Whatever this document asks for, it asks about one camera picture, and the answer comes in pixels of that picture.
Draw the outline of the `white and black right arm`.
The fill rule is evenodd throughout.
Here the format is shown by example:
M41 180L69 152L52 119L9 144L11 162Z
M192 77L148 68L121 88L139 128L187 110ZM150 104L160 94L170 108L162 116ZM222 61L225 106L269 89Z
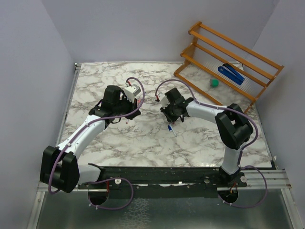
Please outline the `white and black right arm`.
M220 138L225 145L224 161L219 174L220 183L229 187L236 181L235 173L240 170L240 153L253 133L253 127L237 104L215 106L203 104L194 98L185 99L177 88L157 95L161 102L160 111L170 123L185 117L199 118L217 125Z

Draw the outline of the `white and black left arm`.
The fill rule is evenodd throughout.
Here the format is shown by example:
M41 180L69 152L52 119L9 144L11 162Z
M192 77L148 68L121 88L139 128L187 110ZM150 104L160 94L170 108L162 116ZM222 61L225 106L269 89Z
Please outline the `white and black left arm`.
M89 111L82 125L56 147L45 148L40 181L66 193L84 183L101 188L105 184L102 169L94 165L80 166L78 159L91 141L115 119L132 120L140 115L136 99L140 91L134 84L123 89L108 85L103 98Z

